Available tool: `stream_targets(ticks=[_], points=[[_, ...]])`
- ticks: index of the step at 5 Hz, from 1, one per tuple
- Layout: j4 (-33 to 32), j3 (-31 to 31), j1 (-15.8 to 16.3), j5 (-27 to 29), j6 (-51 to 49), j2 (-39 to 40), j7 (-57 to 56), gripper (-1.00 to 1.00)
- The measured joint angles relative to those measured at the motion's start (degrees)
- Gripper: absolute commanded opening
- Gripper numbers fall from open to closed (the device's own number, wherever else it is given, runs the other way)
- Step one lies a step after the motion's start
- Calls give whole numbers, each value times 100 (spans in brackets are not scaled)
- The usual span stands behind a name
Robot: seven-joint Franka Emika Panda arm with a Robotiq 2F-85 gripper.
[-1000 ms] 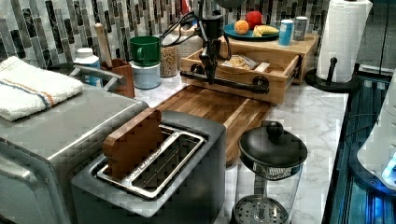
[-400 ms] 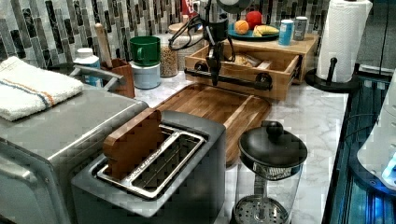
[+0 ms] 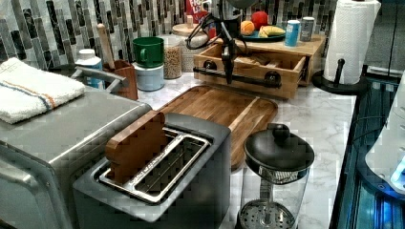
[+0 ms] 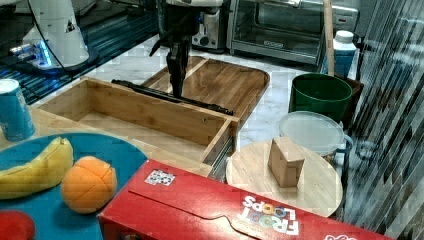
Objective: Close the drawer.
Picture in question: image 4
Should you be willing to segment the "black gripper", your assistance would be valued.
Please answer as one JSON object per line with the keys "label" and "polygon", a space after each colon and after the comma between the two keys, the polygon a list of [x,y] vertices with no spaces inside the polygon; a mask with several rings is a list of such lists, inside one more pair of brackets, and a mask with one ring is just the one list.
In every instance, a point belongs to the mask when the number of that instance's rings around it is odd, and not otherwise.
{"label": "black gripper", "polygon": [[[199,30],[199,15],[200,10],[198,8],[168,3],[160,4],[160,45],[171,47],[166,61],[172,90],[178,98],[182,95],[183,82],[186,77],[191,39]],[[177,59],[176,50],[172,47],[176,43],[179,44]]]}

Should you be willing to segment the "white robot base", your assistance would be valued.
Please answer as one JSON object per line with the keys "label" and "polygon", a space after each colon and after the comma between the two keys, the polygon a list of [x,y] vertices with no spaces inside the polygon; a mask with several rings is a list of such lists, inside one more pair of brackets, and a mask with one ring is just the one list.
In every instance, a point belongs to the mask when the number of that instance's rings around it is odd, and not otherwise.
{"label": "white robot base", "polygon": [[76,15],[88,12],[98,0],[17,0],[33,17],[22,44],[9,53],[41,71],[75,71],[91,63],[97,53],[86,45]]}

